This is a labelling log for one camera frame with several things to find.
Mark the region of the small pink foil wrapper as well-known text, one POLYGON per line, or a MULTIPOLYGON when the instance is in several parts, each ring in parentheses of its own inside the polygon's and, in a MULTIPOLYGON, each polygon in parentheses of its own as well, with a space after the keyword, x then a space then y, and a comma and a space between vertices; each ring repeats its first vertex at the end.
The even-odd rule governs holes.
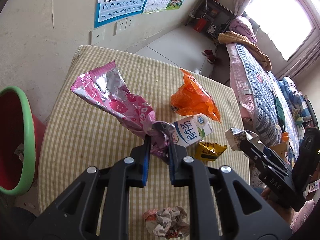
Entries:
POLYGON ((168 146, 174 126, 156 120, 155 110, 140 95, 131 93, 116 63, 81 74, 71 91, 87 103, 115 116, 120 124, 136 136, 151 137, 151 154, 168 163, 168 146))

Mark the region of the green red trash bin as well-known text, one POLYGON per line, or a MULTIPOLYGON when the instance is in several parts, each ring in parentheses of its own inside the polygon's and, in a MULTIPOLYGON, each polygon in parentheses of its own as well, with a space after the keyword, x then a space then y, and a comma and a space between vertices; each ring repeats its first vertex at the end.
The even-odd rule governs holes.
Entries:
POLYGON ((37 179, 45 130, 23 90, 1 90, 1 193, 20 196, 29 191, 37 179))

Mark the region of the bed with plaid quilt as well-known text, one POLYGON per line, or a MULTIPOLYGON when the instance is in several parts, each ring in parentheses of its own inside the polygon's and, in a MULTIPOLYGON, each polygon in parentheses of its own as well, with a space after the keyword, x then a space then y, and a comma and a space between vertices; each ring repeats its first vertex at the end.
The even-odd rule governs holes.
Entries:
POLYGON ((280 143, 282 130, 278 122, 274 98, 280 101, 285 118, 285 131, 289 134, 290 158, 299 156, 300 137, 296 119, 272 72, 266 71, 248 49, 238 43, 226 45, 230 61, 231 88, 239 103, 242 119, 249 129, 257 133, 266 146, 280 143))

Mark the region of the crumpled paper ball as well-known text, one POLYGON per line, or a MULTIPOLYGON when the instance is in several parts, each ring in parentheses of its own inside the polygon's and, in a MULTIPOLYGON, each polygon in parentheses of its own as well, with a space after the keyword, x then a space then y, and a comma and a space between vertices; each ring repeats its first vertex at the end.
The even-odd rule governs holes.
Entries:
POLYGON ((186 222, 187 217, 180 206, 149 209, 142 214, 148 233, 165 239, 188 237, 190 225, 186 222))

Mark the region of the small yellow snack packet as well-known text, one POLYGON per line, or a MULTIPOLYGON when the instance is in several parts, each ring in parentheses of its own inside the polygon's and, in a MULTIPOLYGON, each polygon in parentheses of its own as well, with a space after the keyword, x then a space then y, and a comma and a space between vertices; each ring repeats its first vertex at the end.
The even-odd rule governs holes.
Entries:
POLYGON ((201 141, 197 145, 195 158, 201 161, 215 161, 225 150, 227 145, 201 141))

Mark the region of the checkered yellow tablecloth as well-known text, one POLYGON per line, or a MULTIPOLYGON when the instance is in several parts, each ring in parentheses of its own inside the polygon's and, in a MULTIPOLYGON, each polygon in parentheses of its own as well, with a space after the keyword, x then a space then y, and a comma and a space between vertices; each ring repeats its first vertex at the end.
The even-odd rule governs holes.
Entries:
MULTIPOLYGON (((142 139, 121 126, 114 116, 71 92, 71 85, 80 74, 113 60, 128 89, 151 105, 157 120, 175 122, 183 118, 170 107, 171 95, 183 83, 183 73, 178 67, 124 51, 80 46, 51 112, 42 143, 37 182, 41 213, 85 168, 110 167, 142 144, 142 139)), ((204 140, 228 145, 208 166, 228 165, 250 184, 248 158, 240 151, 232 151, 225 137, 229 128, 243 129, 234 91, 204 76, 192 75, 211 95, 221 115, 220 123, 209 120, 213 133, 204 140)), ((148 233, 142 214, 149 209, 178 205, 187 211, 189 218, 188 197, 187 188, 171 186, 168 166, 152 155, 146 187, 130 189, 129 239, 163 239, 148 233)))

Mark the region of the white blue milk carton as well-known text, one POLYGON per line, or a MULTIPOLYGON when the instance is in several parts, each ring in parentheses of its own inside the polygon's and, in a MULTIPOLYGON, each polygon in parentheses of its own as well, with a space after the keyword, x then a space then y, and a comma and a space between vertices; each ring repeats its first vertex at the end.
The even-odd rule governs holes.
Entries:
POLYGON ((213 128, 204 114, 192 115, 173 123, 175 130, 172 134, 174 144, 188 147, 201 141, 213 133, 213 128))

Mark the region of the orange plastic snack bag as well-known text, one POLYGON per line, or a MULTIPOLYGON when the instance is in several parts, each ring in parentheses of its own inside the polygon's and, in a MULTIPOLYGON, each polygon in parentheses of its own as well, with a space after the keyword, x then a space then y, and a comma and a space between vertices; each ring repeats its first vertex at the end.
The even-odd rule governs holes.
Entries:
POLYGON ((188 71, 183 73, 183 85, 170 98, 171 108, 181 116, 204 114, 214 121, 221 122, 220 112, 209 93, 188 71))

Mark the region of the red slippers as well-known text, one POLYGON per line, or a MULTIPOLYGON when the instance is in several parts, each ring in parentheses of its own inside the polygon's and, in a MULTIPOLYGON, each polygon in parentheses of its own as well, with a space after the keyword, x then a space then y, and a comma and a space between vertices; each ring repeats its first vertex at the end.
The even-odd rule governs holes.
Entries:
POLYGON ((213 64, 215 62, 216 56, 214 55, 212 50, 204 50, 202 54, 207 58, 207 61, 210 64, 213 64))

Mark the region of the tan blanket on bed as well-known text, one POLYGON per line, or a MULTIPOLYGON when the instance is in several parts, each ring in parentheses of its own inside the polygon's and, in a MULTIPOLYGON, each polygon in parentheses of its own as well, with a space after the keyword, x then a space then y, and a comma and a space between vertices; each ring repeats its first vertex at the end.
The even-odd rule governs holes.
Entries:
POLYGON ((233 31, 227 31, 225 33, 219 33, 218 41, 220 44, 237 43, 242 44, 247 48, 256 61, 262 66, 265 71, 271 71, 272 65, 269 57, 264 54, 259 47, 252 43, 247 37, 237 34, 233 31))

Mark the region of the dark shelf unit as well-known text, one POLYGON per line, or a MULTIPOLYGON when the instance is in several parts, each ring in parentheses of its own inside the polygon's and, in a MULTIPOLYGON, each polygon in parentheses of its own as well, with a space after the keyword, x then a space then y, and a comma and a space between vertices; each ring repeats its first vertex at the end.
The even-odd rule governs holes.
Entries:
POLYGON ((189 12, 185 26, 191 26, 218 42, 219 33, 229 30, 230 22, 237 15, 216 0, 198 0, 189 12))

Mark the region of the white wall switch plate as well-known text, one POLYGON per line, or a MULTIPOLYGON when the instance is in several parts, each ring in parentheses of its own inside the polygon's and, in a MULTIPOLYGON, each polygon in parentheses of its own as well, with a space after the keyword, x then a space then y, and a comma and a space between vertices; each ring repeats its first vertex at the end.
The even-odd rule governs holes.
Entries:
POLYGON ((95 28, 91 31, 90 45, 95 45, 104 40, 105 27, 95 28))

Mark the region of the white wall socket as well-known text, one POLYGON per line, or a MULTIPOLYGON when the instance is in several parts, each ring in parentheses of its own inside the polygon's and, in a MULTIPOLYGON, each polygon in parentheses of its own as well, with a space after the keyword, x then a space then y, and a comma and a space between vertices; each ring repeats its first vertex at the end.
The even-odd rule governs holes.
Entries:
POLYGON ((126 29, 130 29, 135 25, 135 20, 133 18, 125 18, 115 24, 114 35, 117 35, 126 29))

